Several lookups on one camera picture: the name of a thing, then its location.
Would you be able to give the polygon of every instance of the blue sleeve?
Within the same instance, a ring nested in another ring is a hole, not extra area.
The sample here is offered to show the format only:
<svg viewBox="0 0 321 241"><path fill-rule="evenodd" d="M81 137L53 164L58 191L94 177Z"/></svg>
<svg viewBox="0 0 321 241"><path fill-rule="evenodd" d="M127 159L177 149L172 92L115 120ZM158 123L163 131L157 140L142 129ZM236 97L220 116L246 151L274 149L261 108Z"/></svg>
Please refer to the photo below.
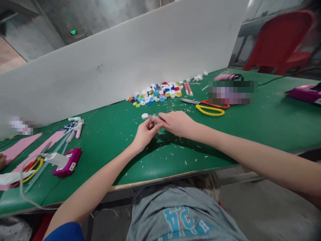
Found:
<svg viewBox="0 0 321 241"><path fill-rule="evenodd" d="M78 223L66 223L51 234L44 241L85 241L81 227Z"/></svg>

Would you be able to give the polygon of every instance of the pink paper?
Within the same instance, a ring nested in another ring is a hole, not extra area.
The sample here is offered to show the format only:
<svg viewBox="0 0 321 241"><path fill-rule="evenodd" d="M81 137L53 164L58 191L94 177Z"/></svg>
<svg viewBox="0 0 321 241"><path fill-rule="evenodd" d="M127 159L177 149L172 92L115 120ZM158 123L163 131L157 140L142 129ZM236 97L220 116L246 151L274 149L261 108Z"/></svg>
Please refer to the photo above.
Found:
<svg viewBox="0 0 321 241"><path fill-rule="evenodd" d="M30 155L28 156L31 157L33 155L37 155L38 153L41 153L41 151L46 147L46 145L51 142L50 147L52 147L58 140L60 140L60 138L64 135L65 131L57 131L56 133L54 133L51 137L49 137L48 140L46 140L41 146L39 146L36 150L34 150L32 153L30 153ZM12 172L20 172L21 167L23 165L23 163L28 159L26 158L25 160L23 160ZM31 158L26 165L28 165L30 162L34 161L35 158ZM7 191L9 190L9 186L5 186L5 185L0 185L0 191Z"/></svg>
<svg viewBox="0 0 321 241"><path fill-rule="evenodd" d="M8 148L3 152L4 155L7 156L6 158L6 165L8 165L13 159L15 159L21 152L24 151L31 143L37 140L42 133L39 133L34 136L29 136L27 138L23 138L14 144L12 147Z"/></svg>

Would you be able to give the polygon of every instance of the red scissors handle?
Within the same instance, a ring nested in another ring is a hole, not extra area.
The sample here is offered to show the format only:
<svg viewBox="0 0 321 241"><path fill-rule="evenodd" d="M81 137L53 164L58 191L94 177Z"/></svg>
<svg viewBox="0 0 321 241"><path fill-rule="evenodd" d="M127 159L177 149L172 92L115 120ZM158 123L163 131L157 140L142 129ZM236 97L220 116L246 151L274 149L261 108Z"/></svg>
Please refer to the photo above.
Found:
<svg viewBox="0 0 321 241"><path fill-rule="evenodd" d="M206 104L215 108L219 108L219 109L228 109L230 107L229 104L224 104L225 106L221 106L221 105L215 105L215 104L209 104L208 100L202 100L200 101L201 104Z"/></svg>

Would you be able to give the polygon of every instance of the plastic bottle cap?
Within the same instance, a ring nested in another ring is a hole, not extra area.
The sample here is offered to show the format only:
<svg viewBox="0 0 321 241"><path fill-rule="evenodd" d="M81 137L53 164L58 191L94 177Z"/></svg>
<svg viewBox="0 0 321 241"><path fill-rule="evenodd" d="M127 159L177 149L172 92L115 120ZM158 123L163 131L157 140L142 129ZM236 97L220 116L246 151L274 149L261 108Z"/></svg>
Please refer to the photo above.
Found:
<svg viewBox="0 0 321 241"><path fill-rule="evenodd" d="M141 118L142 118L142 119L148 119L148 114L147 114L147 113L142 114L142 115L141 115Z"/></svg>

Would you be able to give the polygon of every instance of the magenta device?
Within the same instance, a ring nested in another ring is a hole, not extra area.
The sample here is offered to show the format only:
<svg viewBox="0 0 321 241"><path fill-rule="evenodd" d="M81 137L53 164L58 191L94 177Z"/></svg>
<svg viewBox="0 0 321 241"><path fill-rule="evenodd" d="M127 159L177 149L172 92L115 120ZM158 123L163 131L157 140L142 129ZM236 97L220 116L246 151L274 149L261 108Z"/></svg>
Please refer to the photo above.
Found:
<svg viewBox="0 0 321 241"><path fill-rule="evenodd" d="M83 151L80 148L74 148L67 151L65 154L65 157L68 157L69 161L67 162L66 166L64 167L57 166L52 174L58 177L66 177L73 174L82 152Z"/></svg>
<svg viewBox="0 0 321 241"><path fill-rule="evenodd" d="M302 85L290 90L287 97L321 106L321 87L316 84Z"/></svg>

